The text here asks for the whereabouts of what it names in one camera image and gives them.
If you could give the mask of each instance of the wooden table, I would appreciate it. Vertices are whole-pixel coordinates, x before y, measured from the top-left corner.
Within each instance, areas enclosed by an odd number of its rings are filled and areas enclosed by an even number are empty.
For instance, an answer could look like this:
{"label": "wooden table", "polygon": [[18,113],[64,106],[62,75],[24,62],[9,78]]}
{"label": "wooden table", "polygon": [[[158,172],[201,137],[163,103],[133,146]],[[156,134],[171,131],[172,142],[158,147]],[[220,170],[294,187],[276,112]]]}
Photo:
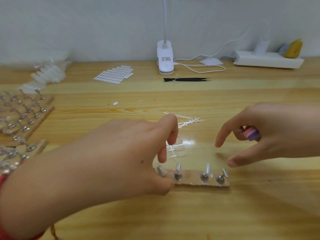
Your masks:
{"label": "wooden table", "polygon": [[[204,119],[180,130],[184,169],[227,168],[226,159],[251,145],[231,135],[214,147],[221,125],[259,101],[320,104],[320,58],[298,70],[234,66],[195,74],[176,66],[170,77],[210,82],[163,82],[155,62],[76,63],[61,84],[48,85],[55,111],[29,141],[47,139],[47,150],[69,143],[111,118],[157,121],[163,112]],[[103,70],[129,65],[120,84],[94,80]],[[1,90],[14,91],[30,72],[0,73]],[[230,189],[175,187],[166,197],[145,196],[93,207],[56,224],[63,239],[319,239],[320,159],[274,159],[228,169]],[[43,239],[51,239],[46,233]]]}

